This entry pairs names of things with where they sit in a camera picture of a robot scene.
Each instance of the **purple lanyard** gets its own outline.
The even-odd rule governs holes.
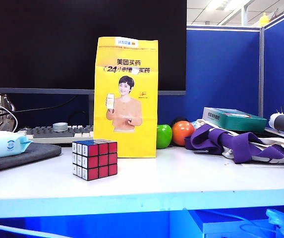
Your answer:
[[[196,129],[191,136],[185,138],[185,142],[185,147],[188,150],[207,150],[209,154],[213,155],[221,155],[224,151],[223,146],[232,149],[233,160],[236,164],[251,161],[252,156],[269,159],[284,158],[284,148],[280,145],[274,144],[262,150],[251,144],[250,142],[264,144],[252,132],[233,136],[225,130],[214,128],[208,124]]]

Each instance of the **white desk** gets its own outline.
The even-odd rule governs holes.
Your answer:
[[[119,159],[118,174],[85,181],[58,157],[0,171],[0,218],[284,205],[284,169],[236,165],[184,148]]]

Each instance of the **teal box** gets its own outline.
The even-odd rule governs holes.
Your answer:
[[[202,119],[227,130],[263,132],[267,120],[236,109],[207,108],[203,110]]]

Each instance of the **wet wipes package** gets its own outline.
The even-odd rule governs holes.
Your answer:
[[[21,154],[31,142],[25,135],[0,131],[0,157]]]

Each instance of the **yellow object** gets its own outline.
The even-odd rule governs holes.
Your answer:
[[[265,26],[267,23],[270,22],[270,19],[269,17],[266,15],[266,13],[264,12],[263,13],[263,16],[260,17],[260,20],[259,20],[259,26]]]
[[[158,41],[100,37],[95,69],[94,138],[117,141],[118,157],[156,157]]]

